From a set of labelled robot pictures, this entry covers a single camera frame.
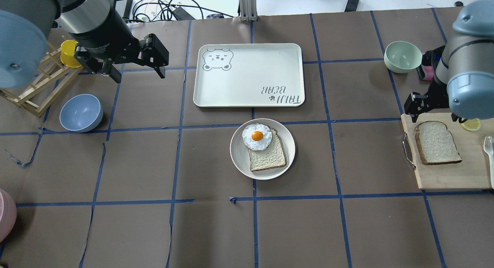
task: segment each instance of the round plate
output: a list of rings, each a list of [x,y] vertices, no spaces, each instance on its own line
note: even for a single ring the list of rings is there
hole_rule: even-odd
[[[249,149],[245,146],[244,140],[242,139],[242,131],[245,127],[253,123],[264,124],[276,130],[283,147],[286,166],[271,168],[265,171],[250,171]],[[291,163],[293,163],[293,159],[295,158],[295,141],[293,140],[290,131],[288,131],[281,123],[271,119],[254,119],[242,124],[242,126],[240,126],[233,134],[232,141],[230,142],[230,156],[233,164],[244,175],[256,180],[269,180],[279,177],[291,166]]]

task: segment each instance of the toast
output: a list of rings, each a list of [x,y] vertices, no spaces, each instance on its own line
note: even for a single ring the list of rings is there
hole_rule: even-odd
[[[271,168],[286,166],[283,147],[276,130],[270,128],[273,139],[265,150],[254,151],[249,149],[250,171],[264,171]]]
[[[415,127],[415,141],[424,165],[454,164],[462,161],[446,124],[426,121]]]

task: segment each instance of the cutting board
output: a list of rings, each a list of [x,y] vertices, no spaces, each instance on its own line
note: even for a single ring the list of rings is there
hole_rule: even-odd
[[[494,136],[494,119],[481,120],[480,130],[470,132],[458,122],[452,122],[449,113],[425,113],[411,122],[409,115],[401,115],[404,132],[411,150],[412,161],[416,166],[415,177],[420,189],[489,189],[489,158],[484,152],[484,138]],[[462,162],[445,165],[424,165],[420,160],[415,127],[421,122],[435,120],[446,124],[455,140]]]

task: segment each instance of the pink bowl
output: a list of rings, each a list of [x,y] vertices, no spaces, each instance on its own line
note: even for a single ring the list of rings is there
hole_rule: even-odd
[[[14,199],[0,189],[0,242],[10,233],[17,218],[17,208]]]

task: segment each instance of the table surface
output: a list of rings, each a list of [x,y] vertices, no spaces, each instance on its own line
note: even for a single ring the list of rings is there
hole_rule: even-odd
[[[170,51],[164,80],[135,64],[119,67],[120,85],[80,74],[41,119],[0,100],[0,149],[32,160],[21,168],[0,153],[0,187],[18,206],[0,265],[164,267],[171,245],[171,268],[491,266],[492,192],[418,189],[400,114],[428,84],[383,62],[393,41],[444,45],[458,11],[132,25]],[[194,105],[201,46],[269,42],[302,48],[302,106]],[[58,114],[79,93],[97,96],[105,114],[95,131],[69,134]],[[233,132],[252,118],[281,122],[297,143],[279,178],[252,180],[230,160]]]

